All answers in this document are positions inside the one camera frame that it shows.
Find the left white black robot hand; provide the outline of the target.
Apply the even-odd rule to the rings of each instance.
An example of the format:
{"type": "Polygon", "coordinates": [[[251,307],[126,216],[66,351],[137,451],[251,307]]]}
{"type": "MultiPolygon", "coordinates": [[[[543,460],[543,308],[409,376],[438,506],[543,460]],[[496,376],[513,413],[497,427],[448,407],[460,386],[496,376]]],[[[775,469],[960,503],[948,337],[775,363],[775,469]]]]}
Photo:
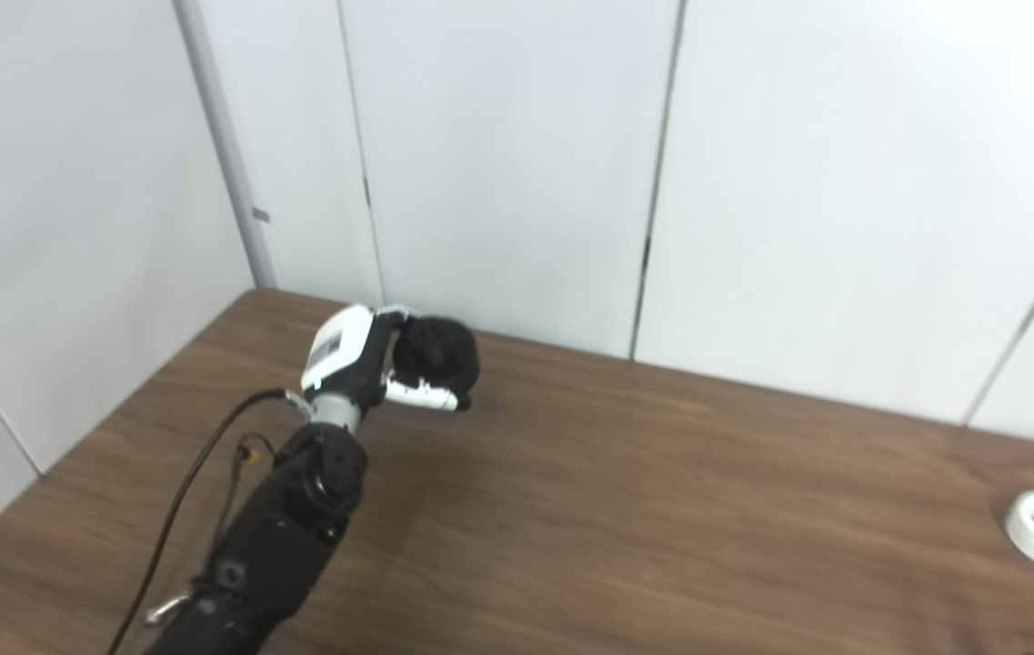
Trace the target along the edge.
{"type": "Polygon", "coordinates": [[[365,415],[383,401],[463,413],[480,370],[466,324],[399,304],[351,304],[318,329],[300,386],[315,420],[325,405],[365,415]]]}

